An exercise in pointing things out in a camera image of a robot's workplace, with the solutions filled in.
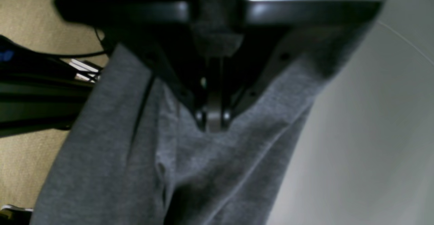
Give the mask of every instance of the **gray sweatpants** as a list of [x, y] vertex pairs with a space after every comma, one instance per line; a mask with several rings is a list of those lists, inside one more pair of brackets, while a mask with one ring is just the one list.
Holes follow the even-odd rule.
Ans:
[[143, 105], [150, 71], [118, 46], [31, 224], [265, 224], [315, 96], [359, 34], [349, 29], [294, 61], [220, 134], [200, 132], [158, 79]]

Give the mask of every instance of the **floor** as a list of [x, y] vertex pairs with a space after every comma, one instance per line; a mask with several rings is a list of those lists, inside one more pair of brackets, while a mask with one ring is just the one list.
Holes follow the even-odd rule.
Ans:
[[[63, 22], [52, 0], [0, 0], [0, 34], [38, 52], [84, 54], [101, 50], [93, 29]], [[107, 57], [90, 61], [104, 65]], [[34, 206], [67, 134], [47, 130], [0, 139], [0, 206]]]

